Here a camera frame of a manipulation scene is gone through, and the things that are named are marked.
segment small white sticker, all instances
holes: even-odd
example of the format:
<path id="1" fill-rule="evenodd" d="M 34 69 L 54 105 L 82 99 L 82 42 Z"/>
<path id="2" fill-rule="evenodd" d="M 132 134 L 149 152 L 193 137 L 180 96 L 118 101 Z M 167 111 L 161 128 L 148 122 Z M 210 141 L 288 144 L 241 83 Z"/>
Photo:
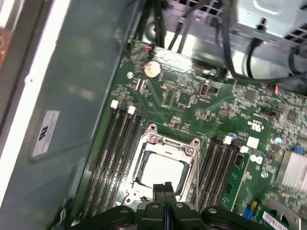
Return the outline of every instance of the small white sticker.
<path id="1" fill-rule="evenodd" d="M 267 212 L 263 213 L 262 218 L 275 230 L 288 230 Z"/>
<path id="2" fill-rule="evenodd" d="M 49 110 L 43 120 L 43 124 L 39 130 L 36 144 L 32 156 L 38 156 L 48 151 L 51 142 L 52 134 L 59 117 L 59 111 Z"/>
<path id="3" fill-rule="evenodd" d="M 226 145 L 230 145 L 231 141 L 232 141 L 231 136 L 226 136 L 223 143 L 226 144 Z"/>
<path id="4" fill-rule="evenodd" d="M 258 144 L 259 144 L 259 139 L 253 138 L 253 137 L 248 137 L 248 142 L 246 144 L 248 147 L 251 147 L 253 149 L 257 149 Z"/>
<path id="5" fill-rule="evenodd" d="M 241 153 L 247 153 L 248 150 L 249 150 L 249 147 L 247 147 L 247 146 L 241 146 L 241 148 L 240 148 Z"/>
<path id="6" fill-rule="evenodd" d="M 262 125 L 262 123 L 256 120 L 253 120 L 252 122 L 248 121 L 248 125 L 251 126 L 252 130 L 259 132 L 259 133 L 264 129 L 264 126 Z"/>
<path id="7" fill-rule="evenodd" d="M 256 155 L 253 154 L 250 156 L 250 161 L 256 162 L 257 164 L 262 164 L 263 157 L 257 157 Z"/>

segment cpu socket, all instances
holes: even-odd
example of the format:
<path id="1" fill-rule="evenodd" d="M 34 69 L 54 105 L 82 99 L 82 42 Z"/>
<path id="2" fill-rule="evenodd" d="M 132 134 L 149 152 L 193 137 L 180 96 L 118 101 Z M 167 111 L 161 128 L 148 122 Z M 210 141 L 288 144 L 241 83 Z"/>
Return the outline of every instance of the cpu socket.
<path id="1" fill-rule="evenodd" d="M 185 201 L 192 184 L 198 190 L 194 178 L 198 178 L 200 148 L 198 138 L 187 144 L 159 134 L 155 124 L 149 125 L 137 145 L 123 203 L 136 207 L 141 201 L 151 201 L 153 185 L 165 182 L 172 183 L 177 201 Z"/>

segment motherboard label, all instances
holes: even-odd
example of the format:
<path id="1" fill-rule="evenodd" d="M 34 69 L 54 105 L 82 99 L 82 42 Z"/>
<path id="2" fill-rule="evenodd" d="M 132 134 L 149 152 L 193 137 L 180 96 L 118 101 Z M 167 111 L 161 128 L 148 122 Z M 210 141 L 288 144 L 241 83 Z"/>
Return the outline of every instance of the motherboard label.
<path id="1" fill-rule="evenodd" d="M 49 110 L 46 112 L 32 153 L 33 157 L 41 155 L 48 151 L 58 117 L 59 111 Z"/>
<path id="2" fill-rule="evenodd" d="M 262 218 L 275 230 L 288 230 L 267 212 L 263 213 Z"/>

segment aluminum heatsink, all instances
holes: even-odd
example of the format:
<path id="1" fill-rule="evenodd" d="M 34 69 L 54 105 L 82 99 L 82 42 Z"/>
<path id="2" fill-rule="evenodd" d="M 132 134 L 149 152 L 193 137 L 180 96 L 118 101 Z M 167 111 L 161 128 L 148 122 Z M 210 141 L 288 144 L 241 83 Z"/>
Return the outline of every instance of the aluminum heatsink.
<path id="1" fill-rule="evenodd" d="M 307 156 L 286 151 L 276 176 L 276 183 L 307 193 Z"/>

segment green circuit board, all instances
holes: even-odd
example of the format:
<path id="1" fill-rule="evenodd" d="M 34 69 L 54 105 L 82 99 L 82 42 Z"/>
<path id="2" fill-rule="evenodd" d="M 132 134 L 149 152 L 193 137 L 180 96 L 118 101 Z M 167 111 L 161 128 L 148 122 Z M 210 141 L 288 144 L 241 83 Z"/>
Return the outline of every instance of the green circuit board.
<path id="1" fill-rule="evenodd" d="M 229 79 L 224 68 L 158 47 L 149 54 L 145 47 L 146 44 L 136 44 L 134 53 L 124 57 L 118 69 L 75 199 L 73 219 L 82 216 L 84 200 L 90 197 L 86 194 L 93 167 L 99 167 L 93 164 L 102 154 L 113 100 L 142 111 L 136 137 L 150 124 L 156 124 L 162 135 L 186 143 L 199 138 L 200 168 L 210 140 L 217 134 L 239 140 L 241 149 L 247 147 L 246 151 L 240 150 L 240 163 L 230 168 L 219 206 L 230 211 L 236 209 L 242 215 L 247 205 L 255 200 L 261 204 L 268 197 L 294 211 L 307 205 L 304 193 L 289 190 L 284 196 L 285 191 L 281 193 L 274 181 L 284 152 L 298 144 L 298 136 L 307 128 L 306 97 L 285 90 L 281 99 L 272 86 L 239 83 Z M 251 156 L 262 160 L 255 161 Z M 129 169 L 130 160 L 124 170 Z M 113 171 L 106 176 L 116 177 Z"/>

